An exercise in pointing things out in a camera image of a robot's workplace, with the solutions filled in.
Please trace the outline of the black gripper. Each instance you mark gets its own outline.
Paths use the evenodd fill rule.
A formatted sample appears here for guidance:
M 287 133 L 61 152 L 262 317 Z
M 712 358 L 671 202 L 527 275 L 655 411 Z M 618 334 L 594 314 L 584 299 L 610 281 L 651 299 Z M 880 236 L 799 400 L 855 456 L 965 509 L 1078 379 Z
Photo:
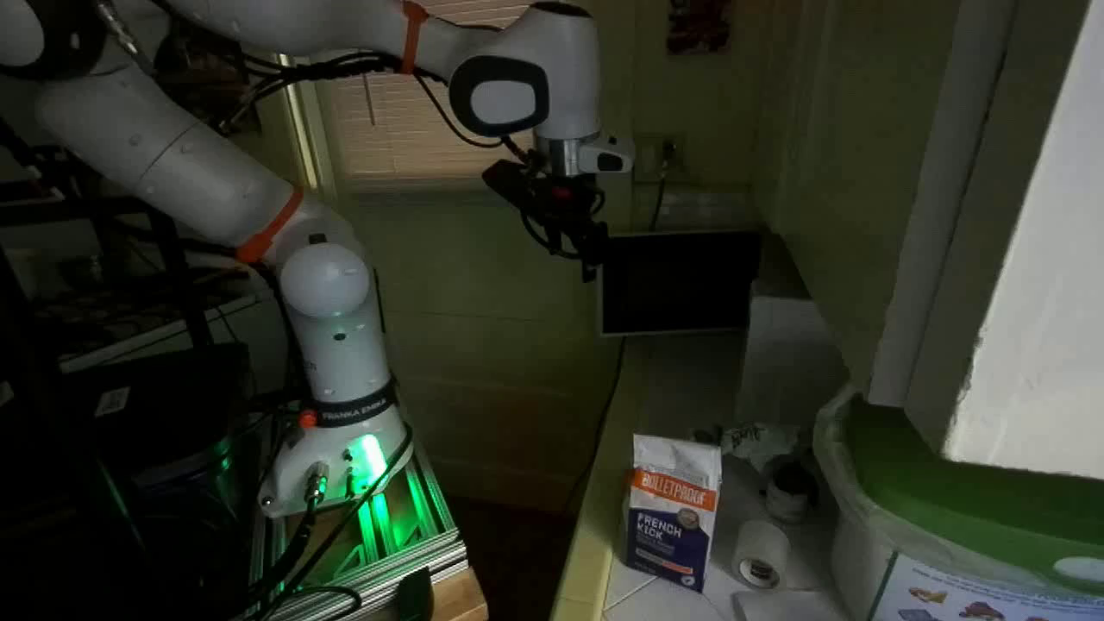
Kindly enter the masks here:
M 596 220 L 605 190 L 594 175 L 541 175 L 530 167 L 498 158 L 482 182 L 520 213 L 525 230 L 548 254 L 579 254 L 584 282 L 596 281 L 607 223 Z

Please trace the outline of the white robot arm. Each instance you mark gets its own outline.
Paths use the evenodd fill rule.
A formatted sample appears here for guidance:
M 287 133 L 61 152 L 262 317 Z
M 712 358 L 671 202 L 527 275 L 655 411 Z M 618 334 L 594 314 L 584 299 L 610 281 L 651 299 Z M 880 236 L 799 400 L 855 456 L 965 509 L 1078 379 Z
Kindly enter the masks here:
M 278 445 L 260 509 L 274 518 L 341 509 L 406 448 L 374 261 L 331 204 L 157 83 L 143 55 L 174 22 L 314 65 L 365 51 L 445 83 L 467 133 L 537 137 L 535 158 L 489 170 L 507 193 L 564 193 L 596 174 L 596 22 L 556 0 L 504 27 L 460 24 L 420 0 L 0 0 L 0 69 L 35 85 L 32 112 L 61 150 L 237 261 L 276 273 L 314 421 Z

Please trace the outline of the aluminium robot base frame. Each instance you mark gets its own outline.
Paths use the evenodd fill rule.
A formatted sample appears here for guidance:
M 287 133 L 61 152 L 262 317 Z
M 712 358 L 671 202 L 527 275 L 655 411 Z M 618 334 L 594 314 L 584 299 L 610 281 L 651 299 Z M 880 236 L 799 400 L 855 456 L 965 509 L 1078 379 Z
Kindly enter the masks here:
M 319 509 L 311 528 L 260 518 L 249 579 L 274 588 L 232 621 L 489 621 L 462 532 L 419 445 L 383 464 L 357 453 L 380 482 L 329 482 L 338 509 Z

